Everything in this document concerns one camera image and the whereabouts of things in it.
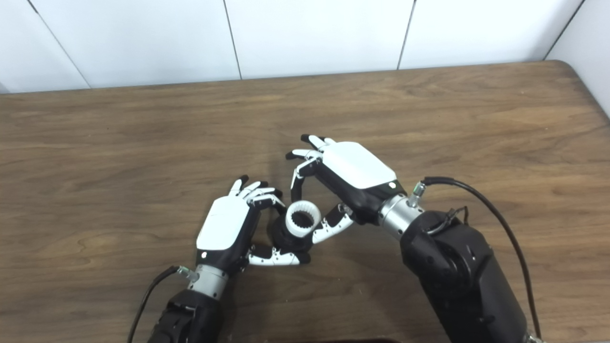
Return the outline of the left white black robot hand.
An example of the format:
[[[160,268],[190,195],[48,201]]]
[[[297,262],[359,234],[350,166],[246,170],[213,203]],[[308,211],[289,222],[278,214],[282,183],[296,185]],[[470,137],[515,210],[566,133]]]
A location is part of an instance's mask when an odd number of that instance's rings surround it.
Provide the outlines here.
[[[277,267],[311,262],[305,252],[253,244],[262,211],[286,213],[282,195],[267,182],[249,184],[244,174],[226,195],[213,201],[196,239],[195,276],[189,283],[190,291],[219,300],[229,279],[250,264]]]

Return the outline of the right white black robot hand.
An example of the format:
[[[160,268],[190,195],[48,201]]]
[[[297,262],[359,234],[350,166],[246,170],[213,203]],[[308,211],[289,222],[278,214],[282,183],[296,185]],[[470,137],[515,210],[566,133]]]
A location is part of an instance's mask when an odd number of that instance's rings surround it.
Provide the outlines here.
[[[322,221],[305,235],[307,244],[318,244],[352,224],[373,224],[400,240],[423,209],[409,202],[407,191],[393,169],[364,146],[353,141],[304,134],[309,149],[294,149],[285,158],[300,159],[291,184],[291,199],[302,199],[307,177],[315,177],[340,200]]]

